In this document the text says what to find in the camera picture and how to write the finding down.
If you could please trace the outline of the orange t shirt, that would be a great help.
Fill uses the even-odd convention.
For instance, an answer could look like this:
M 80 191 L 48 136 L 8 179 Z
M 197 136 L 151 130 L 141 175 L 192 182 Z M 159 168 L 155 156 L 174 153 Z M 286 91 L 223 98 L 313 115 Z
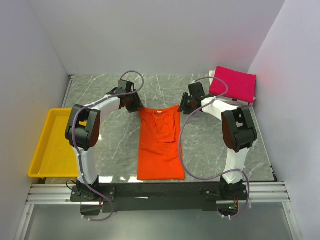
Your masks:
M 181 132 L 179 106 L 139 110 L 140 136 L 137 160 L 139 181 L 184 180 L 178 153 Z

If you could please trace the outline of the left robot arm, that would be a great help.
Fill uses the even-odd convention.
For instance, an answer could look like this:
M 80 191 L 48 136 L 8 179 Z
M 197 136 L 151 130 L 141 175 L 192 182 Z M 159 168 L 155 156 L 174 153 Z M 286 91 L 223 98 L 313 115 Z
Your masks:
M 99 177 L 95 167 L 94 147 L 99 140 L 101 118 L 122 108 L 134 113 L 142 106 L 135 84 L 121 79 L 118 81 L 118 87 L 103 98 L 87 105 L 75 104 L 71 108 L 65 138 L 75 153 L 77 180 L 86 184 L 82 189 L 82 195 L 88 201 L 94 201 L 100 195 L 100 188 L 94 185 Z

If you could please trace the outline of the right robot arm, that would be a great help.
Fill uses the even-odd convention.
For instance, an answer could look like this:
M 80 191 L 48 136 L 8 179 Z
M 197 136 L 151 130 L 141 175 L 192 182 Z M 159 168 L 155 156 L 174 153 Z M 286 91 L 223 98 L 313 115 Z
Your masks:
M 188 90 L 182 95 L 179 112 L 188 114 L 190 119 L 200 111 L 221 121 L 227 157 L 224 171 L 218 175 L 222 182 L 219 193 L 222 198 L 230 200 L 243 184 L 247 154 L 258 138 L 251 112 L 247 108 L 230 105 L 213 95 L 205 94 L 200 82 L 189 84 Z

